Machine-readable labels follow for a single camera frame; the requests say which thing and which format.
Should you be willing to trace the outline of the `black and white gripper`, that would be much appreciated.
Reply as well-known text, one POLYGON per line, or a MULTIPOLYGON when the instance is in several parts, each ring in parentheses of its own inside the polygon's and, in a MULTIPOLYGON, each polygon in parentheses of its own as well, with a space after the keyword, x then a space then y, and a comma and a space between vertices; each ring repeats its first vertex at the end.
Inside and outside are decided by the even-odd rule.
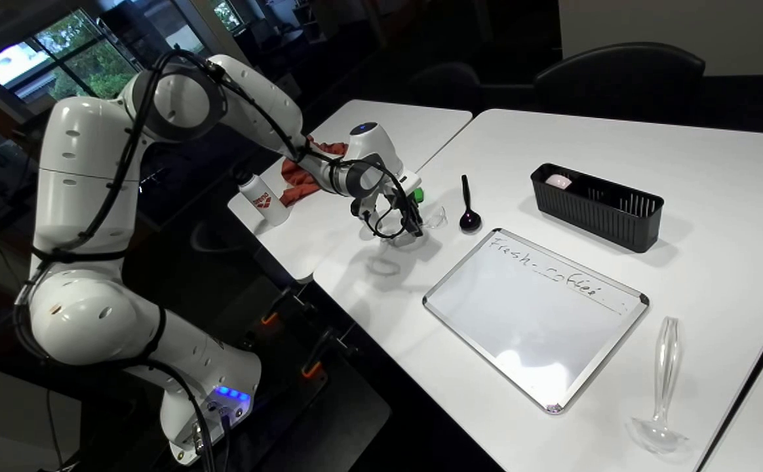
POLYGON ((396 239, 403 231, 421 236, 419 210, 377 155, 346 163, 346 191, 350 195, 350 215, 360 218, 375 239, 396 239))

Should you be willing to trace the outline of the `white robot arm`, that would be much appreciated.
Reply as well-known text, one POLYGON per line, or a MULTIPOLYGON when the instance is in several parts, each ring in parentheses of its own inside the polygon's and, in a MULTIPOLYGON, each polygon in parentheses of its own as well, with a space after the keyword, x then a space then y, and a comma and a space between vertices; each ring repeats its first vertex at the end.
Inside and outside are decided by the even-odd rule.
POLYGON ((158 142, 227 126, 340 195, 377 239, 421 233, 413 180, 375 123, 349 132, 343 159, 303 135, 302 109, 230 56, 169 50, 112 97, 66 97, 46 122, 29 277, 16 329, 63 370, 125 370, 162 388, 169 458, 209 464, 211 447, 252 414, 263 362, 122 287, 138 215, 138 165, 158 142))

